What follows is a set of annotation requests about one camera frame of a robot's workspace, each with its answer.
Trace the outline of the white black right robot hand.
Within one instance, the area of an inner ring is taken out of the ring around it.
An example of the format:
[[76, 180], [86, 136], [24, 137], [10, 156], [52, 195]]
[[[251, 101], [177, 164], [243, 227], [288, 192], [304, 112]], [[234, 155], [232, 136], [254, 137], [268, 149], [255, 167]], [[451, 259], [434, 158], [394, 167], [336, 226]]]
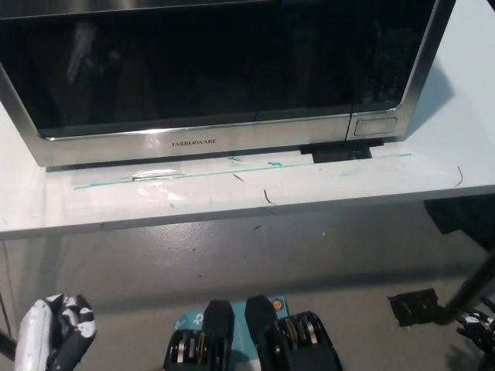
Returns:
[[494, 319], [473, 309], [461, 315], [458, 323], [456, 331], [483, 354], [478, 370], [494, 370]]

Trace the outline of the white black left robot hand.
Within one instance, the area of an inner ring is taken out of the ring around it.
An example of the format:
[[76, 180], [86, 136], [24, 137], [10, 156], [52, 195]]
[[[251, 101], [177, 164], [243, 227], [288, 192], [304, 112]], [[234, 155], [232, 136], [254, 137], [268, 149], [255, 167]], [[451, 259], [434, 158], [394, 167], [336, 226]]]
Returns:
[[82, 294], [39, 299], [21, 321], [14, 369], [72, 371], [96, 334], [93, 308]]

